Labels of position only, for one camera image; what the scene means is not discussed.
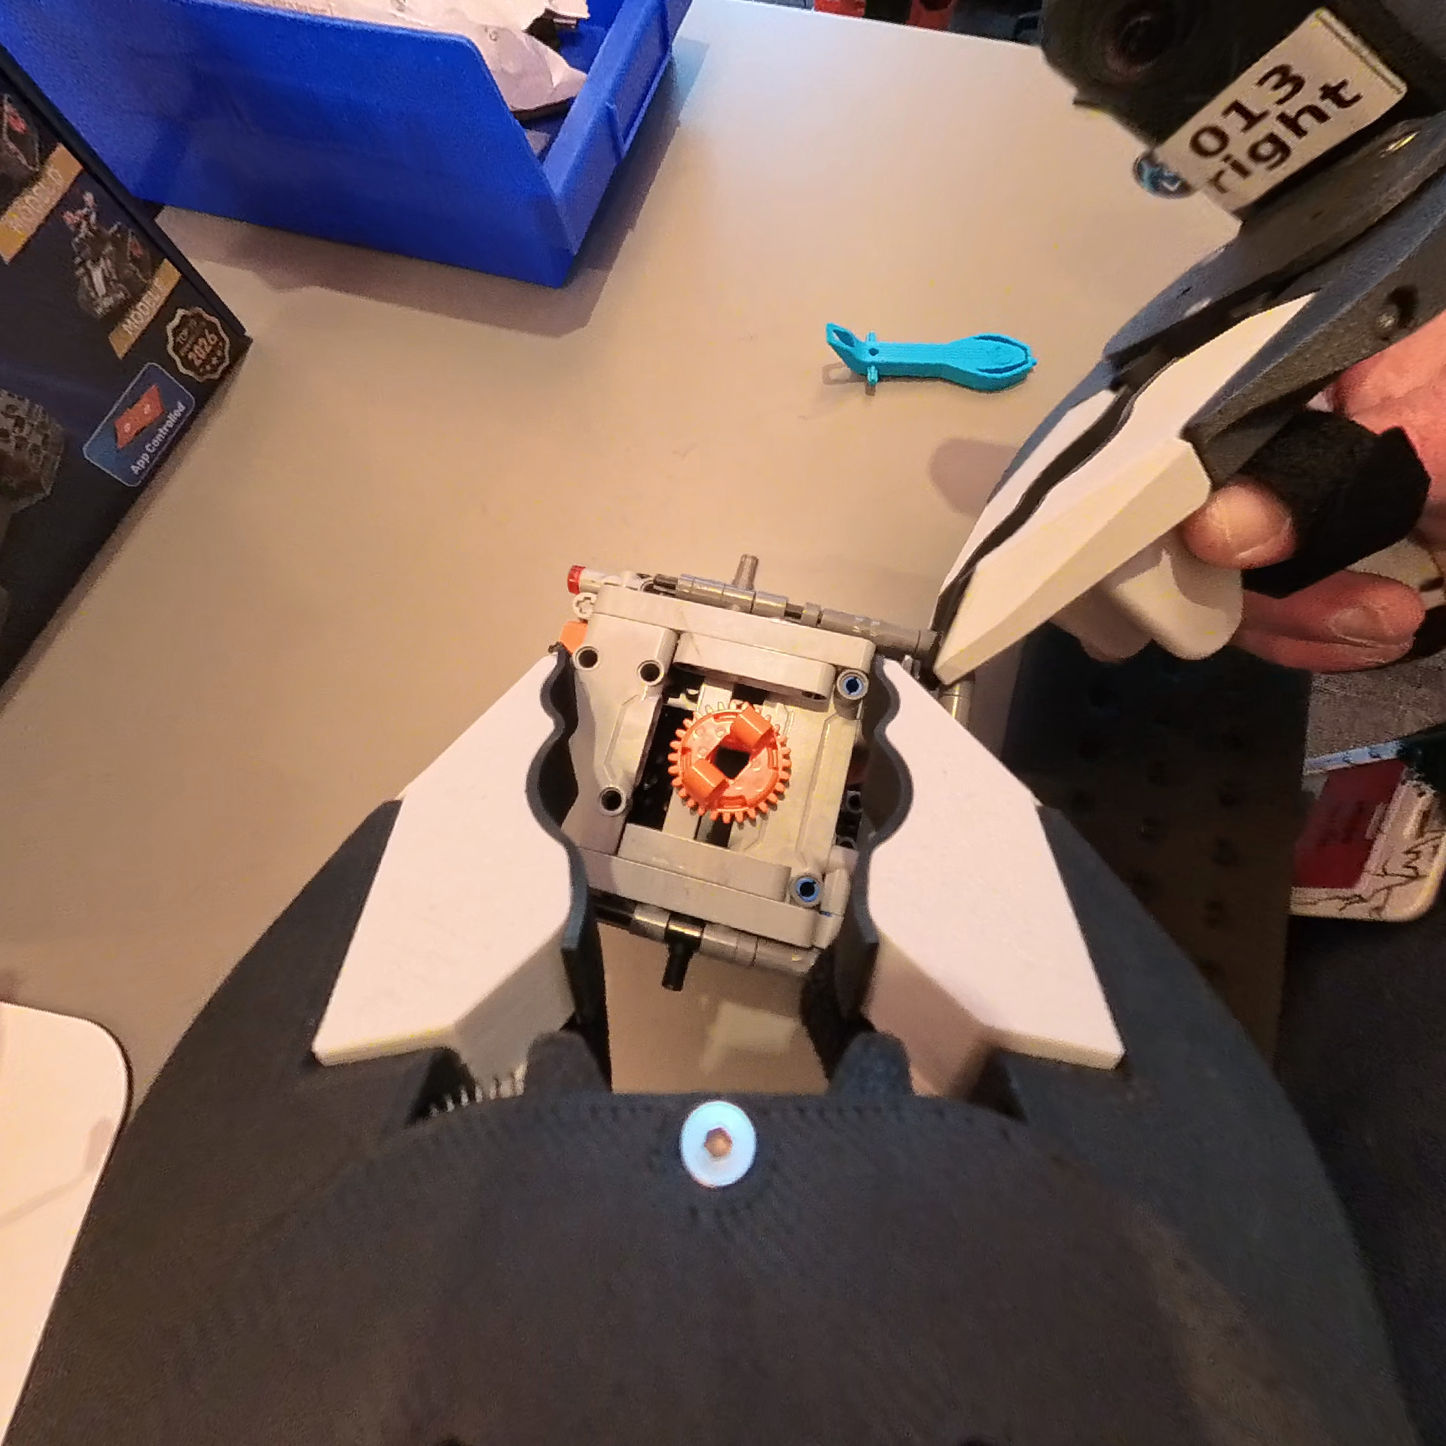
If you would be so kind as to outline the red and white packaging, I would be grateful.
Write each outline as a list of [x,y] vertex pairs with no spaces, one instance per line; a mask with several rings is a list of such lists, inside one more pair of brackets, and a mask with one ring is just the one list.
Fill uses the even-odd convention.
[[1292,853],[1290,912],[1409,924],[1442,891],[1442,793],[1398,755],[1306,774],[1309,805]]

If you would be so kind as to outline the person's right hand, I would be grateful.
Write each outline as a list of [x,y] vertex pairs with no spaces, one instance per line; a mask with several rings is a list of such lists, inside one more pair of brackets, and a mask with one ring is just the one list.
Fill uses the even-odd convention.
[[[1442,563],[1444,316],[1346,370],[1311,406],[1344,414],[1371,431],[1401,427],[1409,435],[1432,477],[1417,536]],[[1206,565],[1237,571],[1279,563],[1294,546],[1288,510],[1250,477],[1219,487],[1179,525],[1179,536]],[[1336,571],[1286,598],[1246,592],[1233,642],[1281,667],[1350,673],[1401,659],[1423,619],[1424,607],[1409,586],[1373,573]]]

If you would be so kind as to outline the grey bent rod assembly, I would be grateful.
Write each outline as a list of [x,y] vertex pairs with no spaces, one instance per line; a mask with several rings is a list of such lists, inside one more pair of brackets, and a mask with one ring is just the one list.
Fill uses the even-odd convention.
[[732,697],[809,707],[859,707],[880,659],[893,659],[926,682],[934,630],[765,588],[759,567],[759,556],[744,552],[730,577],[638,575],[634,592],[648,604],[648,621],[677,634],[678,669]]

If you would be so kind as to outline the dark blue robot kit box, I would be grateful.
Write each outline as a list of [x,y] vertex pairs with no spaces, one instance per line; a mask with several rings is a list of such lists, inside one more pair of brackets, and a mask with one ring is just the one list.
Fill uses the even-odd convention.
[[249,347],[151,207],[5,49],[3,682]]

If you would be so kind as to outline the blue plastic bin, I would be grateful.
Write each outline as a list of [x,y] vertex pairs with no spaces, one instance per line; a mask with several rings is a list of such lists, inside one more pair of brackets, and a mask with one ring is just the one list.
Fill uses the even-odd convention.
[[688,1],[588,3],[537,153],[458,36],[260,3],[7,1],[3,47],[149,203],[563,285]]

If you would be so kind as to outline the teal brick separator tool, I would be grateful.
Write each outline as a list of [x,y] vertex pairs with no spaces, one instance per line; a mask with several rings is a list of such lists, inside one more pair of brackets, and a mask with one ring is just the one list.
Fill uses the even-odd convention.
[[943,343],[886,341],[830,322],[824,341],[870,389],[882,379],[941,379],[993,393],[1022,383],[1039,364],[1029,345],[1004,333],[974,333]]

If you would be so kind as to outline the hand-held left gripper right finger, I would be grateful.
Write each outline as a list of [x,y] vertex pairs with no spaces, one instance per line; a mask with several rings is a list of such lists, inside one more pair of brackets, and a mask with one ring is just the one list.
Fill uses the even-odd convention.
[[1033,793],[893,659],[868,692],[847,1012],[924,1094],[997,1050],[1108,1071],[1125,1054]]

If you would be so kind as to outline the grey brick robot model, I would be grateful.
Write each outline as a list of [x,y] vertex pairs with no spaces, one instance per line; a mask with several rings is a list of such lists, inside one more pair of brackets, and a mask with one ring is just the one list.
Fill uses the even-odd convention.
[[746,701],[684,673],[636,571],[573,567],[577,797],[563,832],[607,924],[667,951],[801,977],[841,926],[866,767],[861,705]]

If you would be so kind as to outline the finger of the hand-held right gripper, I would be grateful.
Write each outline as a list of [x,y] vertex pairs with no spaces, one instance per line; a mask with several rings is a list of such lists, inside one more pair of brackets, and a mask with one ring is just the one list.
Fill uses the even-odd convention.
[[939,659],[978,563],[1031,519],[1072,471],[1091,460],[1123,425],[1135,402],[1135,366],[1102,358],[1039,423],[1008,462],[939,588],[928,659]]
[[1177,536],[1214,483],[1183,427],[1309,300],[1306,291],[1246,316],[1158,368],[1141,358],[1123,425],[978,563],[937,659],[939,682],[958,682],[1052,619],[1110,657],[1158,642],[1202,659],[1231,640],[1240,573],[1202,563]]

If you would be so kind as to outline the crumpled clear plastic bags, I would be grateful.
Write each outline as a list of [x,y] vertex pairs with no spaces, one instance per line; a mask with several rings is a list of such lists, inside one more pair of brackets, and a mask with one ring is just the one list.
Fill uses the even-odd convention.
[[569,63],[544,22],[561,28],[588,19],[586,1],[383,1],[383,19],[471,40],[514,113],[537,113],[575,99],[586,74]]

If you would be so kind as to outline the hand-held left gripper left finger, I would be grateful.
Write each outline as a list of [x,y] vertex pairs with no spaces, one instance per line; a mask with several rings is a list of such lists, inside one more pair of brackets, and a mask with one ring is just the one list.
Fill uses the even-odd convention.
[[609,1081],[602,945],[561,830],[577,782],[567,657],[538,659],[397,799],[312,1050],[452,1050],[481,1085],[573,1027]]

